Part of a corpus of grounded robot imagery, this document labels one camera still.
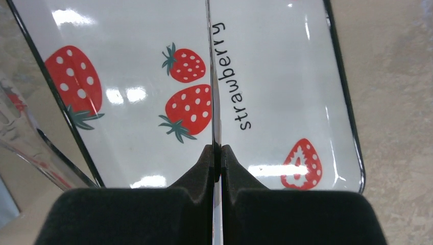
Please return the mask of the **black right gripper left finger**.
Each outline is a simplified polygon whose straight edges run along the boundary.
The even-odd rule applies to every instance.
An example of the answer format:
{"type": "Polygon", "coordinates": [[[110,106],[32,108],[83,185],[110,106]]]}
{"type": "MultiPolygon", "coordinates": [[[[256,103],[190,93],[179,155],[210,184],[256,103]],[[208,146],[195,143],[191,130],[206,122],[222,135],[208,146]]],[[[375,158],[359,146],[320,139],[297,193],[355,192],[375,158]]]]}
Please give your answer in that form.
{"type": "Polygon", "coordinates": [[[81,188],[54,202],[36,244],[211,244],[213,147],[167,188],[81,188]]]}

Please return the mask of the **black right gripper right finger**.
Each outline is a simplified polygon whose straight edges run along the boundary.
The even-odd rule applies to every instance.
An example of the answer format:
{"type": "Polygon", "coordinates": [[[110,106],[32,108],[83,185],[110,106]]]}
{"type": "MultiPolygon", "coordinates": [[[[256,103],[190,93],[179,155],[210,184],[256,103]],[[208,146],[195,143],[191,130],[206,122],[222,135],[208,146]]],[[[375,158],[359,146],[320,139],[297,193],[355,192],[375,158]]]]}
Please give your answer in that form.
{"type": "Polygon", "coordinates": [[[271,190],[221,151],[224,244],[386,244],[376,214],[348,191],[271,190]]]}

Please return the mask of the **white strawberry tray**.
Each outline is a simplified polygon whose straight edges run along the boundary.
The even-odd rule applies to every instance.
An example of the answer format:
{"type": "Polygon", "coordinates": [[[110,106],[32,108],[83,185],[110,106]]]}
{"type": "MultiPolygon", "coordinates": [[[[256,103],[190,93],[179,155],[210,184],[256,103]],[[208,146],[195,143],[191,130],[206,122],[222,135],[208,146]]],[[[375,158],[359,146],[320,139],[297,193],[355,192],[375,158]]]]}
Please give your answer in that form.
{"type": "Polygon", "coordinates": [[[270,189],[362,192],[330,1],[8,1],[100,186],[167,187],[207,144],[270,189]]]}

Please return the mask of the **light blue paper bag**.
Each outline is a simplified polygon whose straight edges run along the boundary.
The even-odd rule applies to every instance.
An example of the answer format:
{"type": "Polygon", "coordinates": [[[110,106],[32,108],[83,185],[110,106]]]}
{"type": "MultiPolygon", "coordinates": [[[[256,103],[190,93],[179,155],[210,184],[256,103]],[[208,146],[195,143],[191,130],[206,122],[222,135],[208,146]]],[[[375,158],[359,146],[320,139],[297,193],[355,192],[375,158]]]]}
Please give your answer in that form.
{"type": "Polygon", "coordinates": [[[20,215],[18,206],[16,205],[12,195],[1,178],[1,228],[6,226],[20,215]]]}

